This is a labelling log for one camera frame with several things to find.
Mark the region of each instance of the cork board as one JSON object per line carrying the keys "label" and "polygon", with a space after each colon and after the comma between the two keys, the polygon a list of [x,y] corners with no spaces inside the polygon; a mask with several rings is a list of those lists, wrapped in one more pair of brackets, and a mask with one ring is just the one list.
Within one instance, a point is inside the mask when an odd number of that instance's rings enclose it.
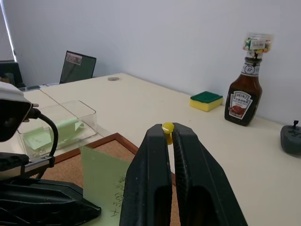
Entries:
{"label": "cork board", "polygon": [[[106,153],[112,157],[117,157],[122,160],[131,162],[134,154],[138,148],[122,137],[120,134],[114,134],[100,139],[90,145],[97,151]],[[83,187],[83,167],[81,165],[80,150],[75,149],[64,156],[58,156],[56,165],[53,168],[46,170],[43,179],[59,180],[65,182],[75,183]],[[180,226],[178,202],[176,197],[176,188],[173,185],[172,197],[172,212],[171,212],[171,226]]]}

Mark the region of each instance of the yellow object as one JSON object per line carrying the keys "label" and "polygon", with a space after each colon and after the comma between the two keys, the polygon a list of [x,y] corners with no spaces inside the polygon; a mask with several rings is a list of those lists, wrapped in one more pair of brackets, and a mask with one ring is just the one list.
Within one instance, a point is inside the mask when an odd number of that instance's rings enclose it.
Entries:
{"label": "yellow object", "polygon": [[172,124],[171,122],[165,122],[162,124],[162,129],[163,132],[165,133],[167,144],[171,145],[173,143],[173,137],[171,133],[174,130],[174,124]]}
{"label": "yellow object", "polygon": [[222,98],[220,98],[218,100],[215,100],[211,103],[203,103],[203,102],[199,102],[199,101],[190,99],[190,106],[191,107],[197,108],[197,109],[202,110],[204,112],[209,112],[209,111],[211,111],[212,109],[218,107],[221,104],[222,104]]}

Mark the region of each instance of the green paper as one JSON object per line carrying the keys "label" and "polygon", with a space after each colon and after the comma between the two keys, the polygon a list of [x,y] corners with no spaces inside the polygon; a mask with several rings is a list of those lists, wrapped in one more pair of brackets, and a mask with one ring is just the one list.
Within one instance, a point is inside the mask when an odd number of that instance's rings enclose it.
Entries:
{"label": "green paper", "polygon": [[[56,124],[58,130],[58,142],[62,142],[64,140],[70,139],[75,136],[75,124],[78,123],[78,119],[69,119],[64,120],[58,124]],[[53,132],[51,131],[51,140],[53,140]]]}
{"label": "green paper", "polygon": [[51,136],[43,127],[32,130],[24,134],[24,141],[33,150],[41,148],[51,143]]}
{"label": "green paper", "polygon": [[118,226],[129,162],[82,147],[84,198],[100,206],[102,213],[85,226]]}
{"label": "green paper", "polygon": [[75,131],[77,131],[78,129],[82,129],[84,127],[85,127],[85,125],[81,121],[78,121],[77,123],[75,123]]}

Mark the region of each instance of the sauce bottle label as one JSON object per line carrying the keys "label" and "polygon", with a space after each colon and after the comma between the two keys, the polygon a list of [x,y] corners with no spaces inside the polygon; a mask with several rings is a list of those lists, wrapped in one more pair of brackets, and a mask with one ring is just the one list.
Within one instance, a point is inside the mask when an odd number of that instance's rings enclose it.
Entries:
{"label": "sauce bottle label", "polygon": [[229,115],[243,119],[252,102],[250,94],[243,91],[234,91],[230,97]]}
{"label": "sauce bottle label", "polygon": [[252,64],[245,62],[241,74],[247,76],[258,76],[260,64]]}

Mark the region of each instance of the black cable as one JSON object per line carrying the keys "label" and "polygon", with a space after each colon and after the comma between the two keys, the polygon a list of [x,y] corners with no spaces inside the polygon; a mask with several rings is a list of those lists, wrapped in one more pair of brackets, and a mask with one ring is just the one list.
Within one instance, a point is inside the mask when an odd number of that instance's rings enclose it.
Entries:
{"label": "black cable", "polygon": [[[49,156],[53,156],[55,154],[55,150],[57,147],[57,142],[58,142],[58,131],[57,131],[57,127],[55,126],[55,124],[53,123],[53,121],[51,121],[47,116],[43,115],[42,113],[40,113],[38,115],[38,118],[43,120],[44,122],[46,122],[52,129],[53,131],[53,144],[52,144],[52,148],[51,151],[49,153]],[[44,172],[39,173],[36,177],[36,179],[41,179],[42,176],[44,175]]]}
{"label": "black cable", "polygon": [[[53,123],[53,121],[51,121],[48,117],[46,117],[45,115],[43,115],[37,108],[31,108],[30,111],[28,112],[27,118],[26,119],[41,119],[44,122],[46,122],[52,129],[53,131],[53,144],[52,144],[52,148],[51,151],[49,153],[49,156],[52,157],[55,154],[55,150],[57,147],[57,142],[58,142],[58,131],[57,131],[57,127],[55,126],[55,124]],[[52,166],[54,165],[55,159],[54,157],[52,158]],[[44,172],[39,173],[37,175],[37,179],[41,179],[42,176],[44,175],[46,170],[44,170]]]}

